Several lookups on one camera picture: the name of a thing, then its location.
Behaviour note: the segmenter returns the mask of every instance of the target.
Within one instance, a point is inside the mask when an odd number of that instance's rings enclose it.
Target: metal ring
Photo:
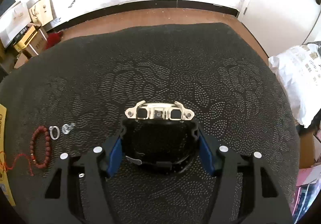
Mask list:
[[[52,130],[53,130],[54,128],[57,129],[57,133],[58,133],[56,138],[54,138],[54,136],[52,135]],[[59,128],[58,128],[57,126],[50,126],[50,127],[49,127],[49,131],[50,131],[50,136],[51,136],[52,140],[57,140],[57,139],[59,138],[59,136],[60,136],[60,130],[59,130]]]

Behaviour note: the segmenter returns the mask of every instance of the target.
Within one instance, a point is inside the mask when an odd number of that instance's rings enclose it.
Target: cardboard box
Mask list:
[[[4,46],[0,40],[0,62],[2,62],[5,58]]]
[[[310,168],[314,165],[314,130],[300,135],[300,163],[299,169]]]
[[[41,24],[42,26],[54,19],[50,0],[39,0],[29,9],[29,14],[33,23]]]
[[[17,44],[17,42],[19,42],[22,37],[26,34],[26,32],[28,31],[28,29],[32,26],[35,26],[36,29],[40,28],[41,26],[39,24],[35,24],[35,23],[28,23],[27,26],[25,26],[13,39],[13,41],[10,43],[10,45],[8,47],[13,47],[15,44]]]
[[[27,63],[28,62],[28,58],[26,57],[26,55],[22,52],[21,54],[20,54],[20,56],[18,57],[18,60],[17,60],[17,62],[16,62],[16,64],[15,64],[15,66],[14,66],[14,68],[19,68],[19,67],[21,67],[23,64],[25,64],[25,63]]]
[[[321,142],[315,136],[313,138],[313,142],[314,142],[314,160],[318,162],[321,155]]]
[[[31,56],[37,56],[45,49],[47,38],[48,35],[43,28],[37,30],[35,26],[31,26],[14,48],[18,52],[24,50]]]

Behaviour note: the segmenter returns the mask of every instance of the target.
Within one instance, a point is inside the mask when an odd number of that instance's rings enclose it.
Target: white circular marker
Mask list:
[[[254,157],[260,159],[262,157],[262,154],[258,151],[254,153]]]
[[[102,147],[96,146],[96,147],[94,148],[94,153],[100,153],[100,152],[102,152]]]
[[[68,158],[68,153],[64,152],[60,155],[60,159],[61,160],[64,160],[64,159],[67,159]]]
[[[229,149],[226,146],[222,145],[222,146],[219,147],[219,150],[221,152],[227,152]]]

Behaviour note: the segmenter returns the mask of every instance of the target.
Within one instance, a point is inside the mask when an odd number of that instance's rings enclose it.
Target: metal watch frame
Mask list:
[[[139,117],[139,109],[146,110],[146,115],[144,117]],[[171,115],[173,110],[181,112],[179,118],[174,118]],[[194,112],[190,109],[186,109],[183,104],[175,101],[174,104],[170,103],[146,103],[144,100],[138,102],[134,107],[128,108],[125,111],[125,115],[130,119],[163,119],[163,120],[192,120],[194,117]]]

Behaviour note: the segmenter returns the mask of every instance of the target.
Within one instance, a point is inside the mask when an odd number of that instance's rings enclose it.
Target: clear ring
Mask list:
[[[64,124],[62,127],[61,127],[61,130],[64,134],[69,134],[71,130],[73,130],[73,128],[75,127],[76,124],[74,123],[71,123],[70,125],[69,124]]]
[[[52,130],[53,130],[54,128],[57,129],[57,137],[56,137],[56,138],[54,138],[54,136],[52,135]],[[52,140],[57,140],[57,139],[59,138],[59,136],[60,136],[60,130],[59,130],[59,128],[58,128],[57,126],[50,126],[50,127],[49,127],[49,131],[50,131],[50,136],[51,136]]]

